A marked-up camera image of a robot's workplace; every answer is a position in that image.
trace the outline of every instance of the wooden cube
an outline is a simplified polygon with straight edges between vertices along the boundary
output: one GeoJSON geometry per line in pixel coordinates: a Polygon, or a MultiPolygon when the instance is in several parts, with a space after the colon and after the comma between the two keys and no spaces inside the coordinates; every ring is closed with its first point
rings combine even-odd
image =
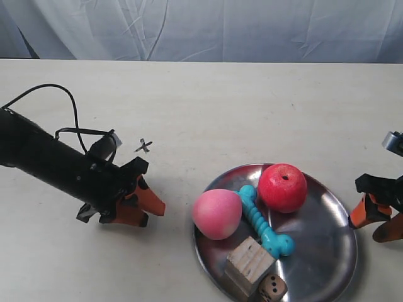
{"type": "Polygon", "coordinates": [[[287,291],[287,285],[278,275],[267,275],[259,285],[259,293],[264,302],[279,301],[287,291]]]}
{"type": "Polygon", "coordinates": [[[224,272],[247,297],[250,297],[275,261],[249,236],[229,253],[224,272]]]}

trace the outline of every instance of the silver plate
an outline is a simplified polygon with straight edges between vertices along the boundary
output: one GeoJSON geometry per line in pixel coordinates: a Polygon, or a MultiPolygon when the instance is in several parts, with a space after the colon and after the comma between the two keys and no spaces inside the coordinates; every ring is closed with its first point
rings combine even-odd
{"type": "MultiPolygon", "coordinates": [[[[262,170],[268,166],[270,164],[250,164],[227,171],[206,191],[217,188],[239,190],[245,184],[256,187],[262,170]]],[[[282,301],[330,302],[341,296],[353,278],[357,265],[357,238],[348,226],[347,211],[335,195],[312,177],[305,176],[308,198],[298,212],[284,215],[263,211],[274,231],[291,236],[296,245],[291,256],[280,258],[273,265],[273,272],[288,286],[282,301]]],[[[215,285],[233,301],[240,301],[240,294],[224,278],[224,264],[227,254],[247,236],[260,242],[244,217],[237,231],[225,240],[209,240],[196,226],[193,230],[200,264],[215,285]]],[[[252,301],[261,299],[255,295],[252,301]]]]}

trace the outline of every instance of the rubber bone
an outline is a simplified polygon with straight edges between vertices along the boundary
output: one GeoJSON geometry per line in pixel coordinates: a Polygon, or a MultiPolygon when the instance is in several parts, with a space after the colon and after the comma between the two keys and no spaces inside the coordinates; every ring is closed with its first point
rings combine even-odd
{"type": "Polygon", "coordinates": [[[275,259],[291,255],[295,250],[294,240],[288,235],[277,235],[269,226],[254,203],[258,196],[254,186],[245,185],[235,193],[241,197],[242,212],[261,238],[262,247],[275,259]]]}

